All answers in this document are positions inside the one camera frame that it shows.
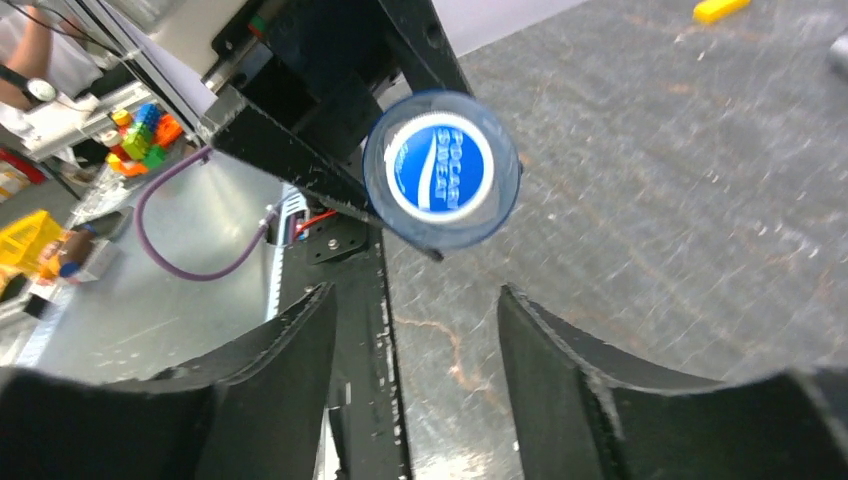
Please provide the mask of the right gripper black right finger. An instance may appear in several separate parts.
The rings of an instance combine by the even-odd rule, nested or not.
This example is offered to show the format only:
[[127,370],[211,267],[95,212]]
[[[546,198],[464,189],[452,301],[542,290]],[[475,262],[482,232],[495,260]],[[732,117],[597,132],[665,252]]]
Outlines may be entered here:
[[499,340],[529,479],[843,479],[847,370],[723,382],[622,351],[512,285]]

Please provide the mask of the blue labelled Pocari bottle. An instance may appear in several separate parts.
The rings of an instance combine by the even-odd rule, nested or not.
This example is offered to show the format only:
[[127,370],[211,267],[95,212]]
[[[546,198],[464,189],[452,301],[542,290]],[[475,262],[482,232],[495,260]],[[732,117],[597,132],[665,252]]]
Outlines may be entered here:
[[379,117],[362,170],[369,203],[390,230],[422,249],[457,250],[507,222],[523,165],[490,109],[465,93],[429,90]]

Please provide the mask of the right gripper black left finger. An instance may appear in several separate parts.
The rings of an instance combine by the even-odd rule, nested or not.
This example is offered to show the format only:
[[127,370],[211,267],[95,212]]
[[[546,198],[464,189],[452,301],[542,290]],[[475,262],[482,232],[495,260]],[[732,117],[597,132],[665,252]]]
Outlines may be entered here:
[[1,371],[5,479],[309,479],[336,338],[335,288],[147,380]]

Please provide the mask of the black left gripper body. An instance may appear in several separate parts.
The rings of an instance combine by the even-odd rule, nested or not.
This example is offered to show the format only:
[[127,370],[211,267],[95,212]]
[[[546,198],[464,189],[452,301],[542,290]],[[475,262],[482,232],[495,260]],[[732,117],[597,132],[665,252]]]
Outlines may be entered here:
[[383,221],[365,190],[362,142],[395,80],[470,92],[429,1],[249,1],[214,40],[241,40],[233,71],[198,125],[217,151],[296,187],[382,253]]

